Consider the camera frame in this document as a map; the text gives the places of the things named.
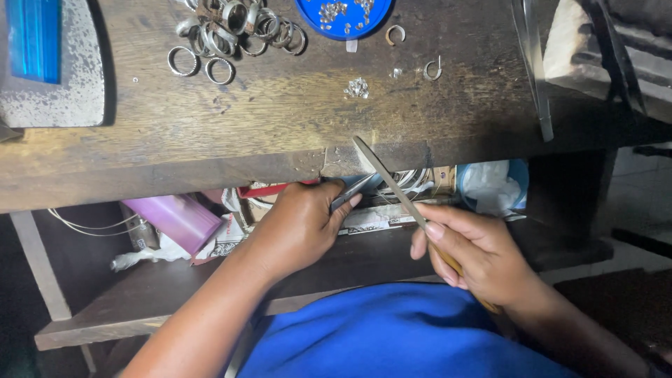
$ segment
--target blue tray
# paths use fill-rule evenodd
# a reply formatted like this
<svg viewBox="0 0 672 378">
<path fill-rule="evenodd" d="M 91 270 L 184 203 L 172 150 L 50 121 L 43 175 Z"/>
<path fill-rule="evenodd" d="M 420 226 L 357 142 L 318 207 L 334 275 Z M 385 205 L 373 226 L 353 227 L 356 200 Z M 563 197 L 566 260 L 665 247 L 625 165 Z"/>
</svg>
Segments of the blue tray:
<svg viewBox="0 0 672 378">
<path fill-rule="evenodd" d="M 371 11 L 369 12 L 369 24 L 364 24 L 364 8 L 355 4 L 354 0 L 341 0 L 343 4 L 347 4 L 347 11 L 345 15 L 340 13 L 333 22 L 324 24 L 330 25 L 330 30 L 323 30 L 320 28 L 322 23 L 319 15 L 322 4 L 336 3 L 338 0 L 296 0 L 296 7 L 306 23 L 310 25 L 316 32 L 333 40 L 356 40 L 370 33 L 384 18 L 387 11 L 390 9 L 392 0 L 376 0 Z M 361 30 L 355 29 L 355 25 L 363 23 Z M 345 24 L 350 24 L 350 33 L 345 33 Z"/>
</svg>

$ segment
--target blue shirt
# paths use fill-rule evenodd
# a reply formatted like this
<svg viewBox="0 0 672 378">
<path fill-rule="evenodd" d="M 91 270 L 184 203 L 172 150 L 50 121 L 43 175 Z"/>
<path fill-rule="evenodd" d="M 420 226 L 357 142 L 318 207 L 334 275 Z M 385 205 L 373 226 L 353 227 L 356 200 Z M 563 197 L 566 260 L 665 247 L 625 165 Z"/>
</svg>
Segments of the blue shirt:
<svg viewBox="0 0 672 378">
<path fill-rule="evenodd" d="M 501 337 L 467 291 L 398 282 L 261 318 L 239 378 L 576 377 Z"/>
</svg>

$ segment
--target pink plastic container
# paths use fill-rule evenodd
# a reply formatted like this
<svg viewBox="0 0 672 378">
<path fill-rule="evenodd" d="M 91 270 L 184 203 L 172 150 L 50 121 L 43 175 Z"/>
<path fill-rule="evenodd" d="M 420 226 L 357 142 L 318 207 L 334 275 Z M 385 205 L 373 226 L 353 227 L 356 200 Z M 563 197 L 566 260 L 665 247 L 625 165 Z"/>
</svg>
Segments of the pink plastic container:
<svg viewBox="0 0 672 378">
<path fill-rule="evenodd" d="M 200 251 L 222 224 L 221 219 L 186 194 L 122 202 L 191 255 Z"/>
</svg>

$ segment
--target person's right hand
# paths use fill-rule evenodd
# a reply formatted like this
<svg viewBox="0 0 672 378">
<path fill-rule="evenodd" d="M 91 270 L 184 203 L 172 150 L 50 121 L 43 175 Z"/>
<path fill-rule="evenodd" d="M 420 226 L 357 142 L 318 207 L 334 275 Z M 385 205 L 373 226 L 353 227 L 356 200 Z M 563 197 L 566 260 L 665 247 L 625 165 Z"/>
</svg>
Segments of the person's right hand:
<svg viewBox="0 0 672 378">
<path fill-rule="evenodd" d="M 436 274 L 449 285 L 470 290 L 495 305 L 508 306 L 524 300 L 531 287 L 541 283 L 502 220 L 450 206 L 416 206 L 430 222 L 427 236 L 422 229 L 413 235 L 411 257 L 417 260 L 424 256 L 429 238 L 462 265 L 464 277 L 459 277 L 441 256 L 430 252 Z"/>
</svg>

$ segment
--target hand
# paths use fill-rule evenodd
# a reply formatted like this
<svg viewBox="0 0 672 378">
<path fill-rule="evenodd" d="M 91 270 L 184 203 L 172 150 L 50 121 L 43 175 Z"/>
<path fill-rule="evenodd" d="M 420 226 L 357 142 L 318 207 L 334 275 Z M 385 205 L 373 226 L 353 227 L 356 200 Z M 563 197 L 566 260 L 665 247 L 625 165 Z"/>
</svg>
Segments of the hand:
<svg viewBox="0 0 672 378">
<path fill-rule="evenodd" d="M 314 264 L 334 244 L 343 220 L 362 199 L 356 194 L 329 214 L 331 202 L 344 188 L 343 180 L 290 184 L 241 244 L 241 252 L 274 281 Z"/>
<path fill-rule="evenodd" d="M 436 274 L 449 285 L 470 290 L 474 295 L 508 306 L 523 301 L 530 287 L 541 283 L 520 254 L 504 222 L 449 206 L 416 204 L 430 222 L 427 236 L 422 229 L 413 234 L 411 257 L 421 258 L 427 237 L 462 265 L 464 277 L 430 252 Z"/>
</svg>

